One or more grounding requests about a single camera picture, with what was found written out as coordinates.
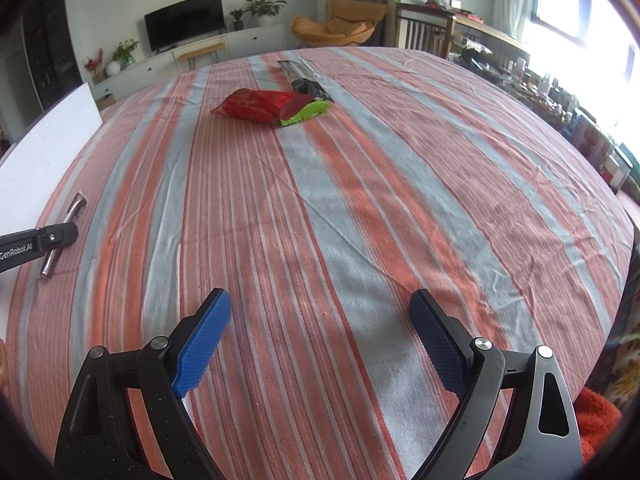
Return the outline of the person's left hand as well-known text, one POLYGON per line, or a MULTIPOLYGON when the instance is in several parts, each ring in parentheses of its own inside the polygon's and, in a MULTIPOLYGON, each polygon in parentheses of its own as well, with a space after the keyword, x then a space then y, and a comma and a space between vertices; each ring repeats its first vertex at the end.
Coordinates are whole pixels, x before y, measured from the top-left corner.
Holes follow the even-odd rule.
POLYGON ((5 398, 9 392, 9 361, 6 343, 0 339, 0 394, 5 398))

